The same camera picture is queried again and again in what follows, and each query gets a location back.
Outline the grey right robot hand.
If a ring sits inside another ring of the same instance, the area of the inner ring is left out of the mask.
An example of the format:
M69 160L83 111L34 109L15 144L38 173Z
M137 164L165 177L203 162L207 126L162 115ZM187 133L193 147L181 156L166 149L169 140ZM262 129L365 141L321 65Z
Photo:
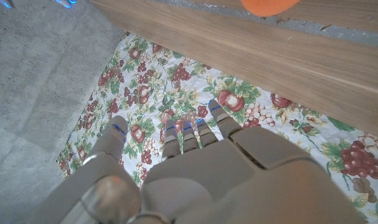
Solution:
M54 2L62 5L63 7L70 9L74 4L77 3L77 0L54 0ZM0 3L8 8L8 9L14 9L14 3L12 0L0 0Z

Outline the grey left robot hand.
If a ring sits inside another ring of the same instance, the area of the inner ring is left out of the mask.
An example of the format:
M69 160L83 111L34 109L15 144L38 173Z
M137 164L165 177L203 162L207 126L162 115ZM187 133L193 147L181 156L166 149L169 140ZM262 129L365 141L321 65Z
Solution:
M363 223L323 168L263 128L241 127L216 102L204 120L165 124L161 162L137 186L120 165L128 126L113 117L83 165L32 213L30 223Z

